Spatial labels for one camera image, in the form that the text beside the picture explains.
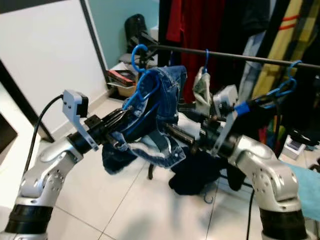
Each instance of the light blue cloth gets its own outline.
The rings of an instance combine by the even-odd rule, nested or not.
[[[299,183],[298,195],[303,216],[320,221],[320,173],[286,163]]]

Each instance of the denim jeans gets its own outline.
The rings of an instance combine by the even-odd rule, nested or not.
[[[142,96],[154,88],[155,78],[160,81],[159,89],[145,101],[136,97],[131,101],[132,115],[111,136],[118,142],[116,146],[105,144],[102,160],[109,174],[116,174],[130,164],[136,157],[161,166],[171,168],[185,158],[182,148],[163,132],[163,123],[178,122],[177,105],[181,89],[187,79],[184,66],[154,67],[149,69],[140,83]],[[159,106],[137,126],[138,121],[159,102]]]

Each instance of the hanging clothes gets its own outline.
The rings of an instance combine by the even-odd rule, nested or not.
[[[284,58],[293,36],[294,27],[297,24],[302,2],[303,0],[290,1],[268,55],[269,59],[282,60]],[[265,64],[253,89],[252,97],[258,97],[269,92],[276,78],[279,77],[279,70],[280,66],[278,65]]]
[[[276,4],[276,0],[270,0],[270,12],[269,12],[270,19],[272,18],[275,4]],[[242,55],[252,56],[252,57],[256,56],[261,44],[263,43],[265,34],[266,34],[266,31],[260,32],[256,35],[249,37]],[[242,78],[240,81],[240,86],[238,89],[239,103],[242,103],[251,97],[252,91],[256,85],[257,78],[259,76],[261,68],[262,68],[262,65],[259,62],[253,62],[253,61],[245,62]]]
[[[159,32],[158,42],[162,45],[172,46],[173,42],[167,40],[167,29],[170,17],[170,11],[172,0],[160,1],[159,2]],[[170,51],[158,50],[158,67],[168,66]]]
[[[320,0],[304,0],[299,14],[299,21],[294,29],[292,41],[286,51],[285,59],[290,61],[302,59],[305,50],[317,34],[315,25],[319,9]]]
[[[218,52],[242,55],[248,38],[268,28],[269,16],[270,0],[226,0]],[[244,67],[242,60],[219,59],[212,80],[239,88]]]
[[[272,45],[275,41],[275,38],[278,33],[278,29],[282,23],[282,19],[284,18],[286,11],[288,9],[290,0],[277,0],[274,6],[274,10],[272,13],[272,17],[269,22],[269,27],[265,31],[265,35],[263,37],[263,41],[259,50],[256,54],[257,57],[267,58]]]
[[[320,27],[320,14],[317,19],[317,27]],[[301,60],[304,63],[320,65],[320,32],[310,46],[305,50]],[[283,124],[288,128],[306,130],[317,116],[318,110],[313,105],[317,97],[315,80],[319,71],[299,68],[294,76],[297,81],[296,90],[288,95],[282,107]]]
[[[195,109],[204,116],[210,116],[212,96],[210,95],[210,74],[203,73],[204,67],[200,67],[194,79],[193,94],[195,97]]]
[[[185,154],[178,143],[163,133],[163,124],[178,123],[177,105],[180,89],[183,88],[187,78],[186,68],[154,67],[149,71],[152,74],[147,75],[141,82],[141,94],[146,96],[151,92],[156,76],[160,82],[159,89],[146,100],[134,98],[129,104],[132,115],[110,133],[114,142],[103,145],[103,166],[109,174],[120,172],[137,157],[164,168],[170,168],[185,159]],[[144,117],[156,103],[159,103],[159,106]]]
[[[183,48],[217,51],[224,7],[225,0],[172,0],[166,39],[181,43]],[[186,103],[195,100],[194,79],[204,62],[203,56],[181,54],[181,64],[188,74],[183,89]],[[212,76],[215,69],[216,59],[212,58],[208,62],[208,73]],[[215,89],[220,87],[212,80],[210,86]]]

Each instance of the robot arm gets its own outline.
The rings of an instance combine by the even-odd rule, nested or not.
[[[68,102],[64,105],[70,109]],[[35,166],[22,177],[15,205],[5,230],[0,233],[0,240],[47,240],[47,226],[66,175],[92,148],[97,149],[106,142],[116,144],[109,133],[129,114],[130,109],[116,109],[103,119],[94,115],[85,121],[88,131],[78,131],[45,149],[37,157]],[[233,121],[232,117],[227,124],[232,125]],[[222,130],[221,137],[221,131],[212,131],[210,126],[203,124],[200,141],[195,141],[193,136],[175,125],[167,124],[165,129],[168,134],[190,145],[191,151],[202,148],[213,155],[218,153],[226,157],[252,181],[260,208],[263,239],[308,238],[297,179],[288,166],[277,160],[270,148],[247,136],[228,134],[230,127]]]

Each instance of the black cable on floor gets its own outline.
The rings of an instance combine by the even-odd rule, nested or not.
[[[252,208],[252,202],[254,201],[254,195],[255,190],[252,190],[251,196],[250,196],[250,202],[249,202],[249,215],[248,215],[248,225],[246,228],[246,240],[249,240],[249,232],[250,232],[250,222],[251,222],[251,208]]]
[[[23,174],[26,173],[26,171],[28,171],[28,168],[29,168],[29,165],[30,165],[30,161],[31,161],[31,156],[32,156],[32,153],[34,151],[34,146],[35,146],[35,141],[36,141],[36,137],[37,137],[37,132],[38,132],[38,128],[39,128],[39,125],[41,123],[41,119],[42,117],[45,115],[46,111],[48,110],[48,108],[51,107],[51,105],[57,101],[58,99],[62,99],[64,96],[61,94],[59,96],[56,96],[54,99],[52,99],[46,106],[45,108],[42,110],[35,126],[34,126],[34,130],[33,130],[33,135],[32,135],[32,140],[31,140],[31,145],[30,145],[30,149],[29,149],[29,154],[28,154],[28,157],[26,159],[26,163],[25,163],[25,166],[24,166],[24,170],[23,170]]]

